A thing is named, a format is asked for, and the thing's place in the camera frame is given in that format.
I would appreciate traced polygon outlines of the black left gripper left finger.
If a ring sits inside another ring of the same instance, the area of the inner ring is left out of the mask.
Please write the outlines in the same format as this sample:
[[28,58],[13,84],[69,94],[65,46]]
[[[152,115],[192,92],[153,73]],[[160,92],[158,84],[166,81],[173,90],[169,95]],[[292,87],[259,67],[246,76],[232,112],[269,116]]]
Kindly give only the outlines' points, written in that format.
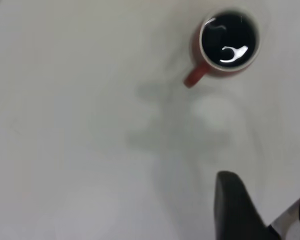
[[280,240],[265,225],[241,178],[234,172],[216,175],[214,226],[217,240]]

